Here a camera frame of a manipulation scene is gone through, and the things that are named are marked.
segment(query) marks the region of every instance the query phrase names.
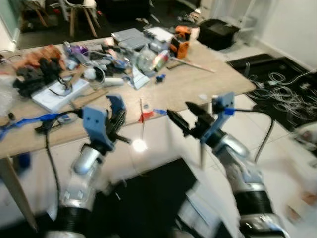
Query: chair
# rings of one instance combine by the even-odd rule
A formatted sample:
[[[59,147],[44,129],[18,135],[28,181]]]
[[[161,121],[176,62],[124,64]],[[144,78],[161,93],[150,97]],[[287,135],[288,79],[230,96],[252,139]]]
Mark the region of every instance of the chair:
[[[67,0],[65,0],[65,2],[70,7],[70,36],[72,36],[72,37],[74,36],[76,11],[77,11],[77,9],[81,8],[84,10],[84,13],[87,17],[90,29],[93,32],[94,37],[97,37],[96,31],[94,29],[94,25],[91,22],[91,19],[90,19],[89,13],[88,13],[88,12],[90,12],[95,24],[97,25],[98,28],[100,28],[100,25],[97,21],[97,16],[93,12],[93,10],[96,9],[96,6],[97,6],[95,0],[84,0],[83,4],[72,4],[72,3],[68,2]]]
[[[41,12],[43,12],[47,18],[49,17],[45,11],[45,0],[24,0],[22,11],[27,10],[27,9],[34,10],[36,12],[37,16],[39,17],[42,25],[44,25],[45,27],[48,26],[41,15]]]

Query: orange power tool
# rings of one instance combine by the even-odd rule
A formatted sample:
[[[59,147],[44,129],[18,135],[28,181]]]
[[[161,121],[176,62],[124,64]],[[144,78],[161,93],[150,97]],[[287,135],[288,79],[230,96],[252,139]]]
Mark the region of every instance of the orange power tool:
[[[179,59],[186,57],[189,48],[189,38],[192,29],[187,26],[177,26],[175,29],[176,35],[173,36],[170,50],[175,53]]]

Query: blue gripper bracket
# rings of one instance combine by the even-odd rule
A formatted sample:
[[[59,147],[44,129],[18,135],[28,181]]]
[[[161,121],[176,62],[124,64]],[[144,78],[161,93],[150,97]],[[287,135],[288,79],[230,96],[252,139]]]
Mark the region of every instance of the blue gripper bracket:
[[[119,95],[107,95],[111,101],[112,115],[122,109],[125,109],[123,100]],[[106,119],[108,111],[95,107],[84,107],[83,119],[84,128],[87,131],[91,141],[98,141],[108,146],[109,150],[114,149],[114,143],[111,142],[106,134]]]
[[[212,101],[212,104],[217,105],[219,108],[223,108],[223,110],[218,113],[217,120],[210,125],[209,129],[201,137],[201,144],[205,144],[208,138],[220,129],[229,117],[234,114],[234,93],[231,92],[218,96]]]

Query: plastic bag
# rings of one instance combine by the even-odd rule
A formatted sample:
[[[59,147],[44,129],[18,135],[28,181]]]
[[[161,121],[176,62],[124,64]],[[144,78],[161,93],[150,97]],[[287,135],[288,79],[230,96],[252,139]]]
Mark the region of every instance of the plastic bag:
[[[149,49],[148,45],[145,45],[141,51],[138,58],[138,68],[141,70],[145,75],[150,73],[152,67],[152,61],[156,57],[156,54]]]
[[[12,87],[14,76],[0,75],[0,116],[6,116],[18,97],[17,91]]]

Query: black storage box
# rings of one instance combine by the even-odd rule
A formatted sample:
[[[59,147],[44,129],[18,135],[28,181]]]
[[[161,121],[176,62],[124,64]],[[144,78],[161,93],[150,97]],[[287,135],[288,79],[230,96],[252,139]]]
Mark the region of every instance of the black storage box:
[[[228,26],[219,19],[203,21],[200,26],[198,41],[214,50],[222,50],[232,46],[233,35],[239,31],[235,26]]]
[[[120,22],[150,16],[149,0],[96,0],[108,21]]]

